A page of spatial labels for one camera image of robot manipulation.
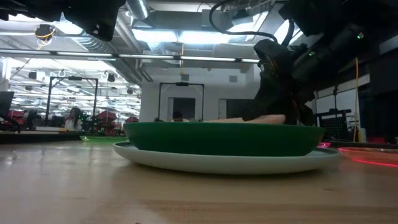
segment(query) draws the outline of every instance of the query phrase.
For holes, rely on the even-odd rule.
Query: computer monitor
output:
[[[12,91],[0,91],[0,116],[8,116],[13,97],[14,92]]]

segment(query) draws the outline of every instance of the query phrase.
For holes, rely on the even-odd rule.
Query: wooden tabletop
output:
[[[398,168],[290,175],[155,169],[86,142],[0,145],[1,223],[397,223]]]

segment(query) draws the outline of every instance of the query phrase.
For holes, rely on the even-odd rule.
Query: white plate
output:
[[[249,157],[206,156],[139,150],[129,142],[113,145],[120,156],[151,167],[207,174],[286,174],[321,169],[335,162],[340,153],[316,149],[306,156]]]

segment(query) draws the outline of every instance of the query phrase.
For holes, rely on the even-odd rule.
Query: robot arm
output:
[[[312,125],[312,111],[304,103],[314,99],[319,84],[334,83],[339,69],[398,30],[394,0],[290,0],[279,13],[306,36],[323,37],[309,49],[301,45],[290,51],[269,39],[254,46],[261,59],[261,85],[242,111],[243,120],[284,114],[286,124],[297,119]]]

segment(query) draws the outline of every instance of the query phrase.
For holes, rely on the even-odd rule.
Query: green bowl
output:
[[[220,156],[304,156],[314,150],[325,129],[245,123],[125,123],[138,149]]]
[[[80,136],[80,139],[91,143],[117,143],[121,141],[128,141],[127,137],[119,136]]]

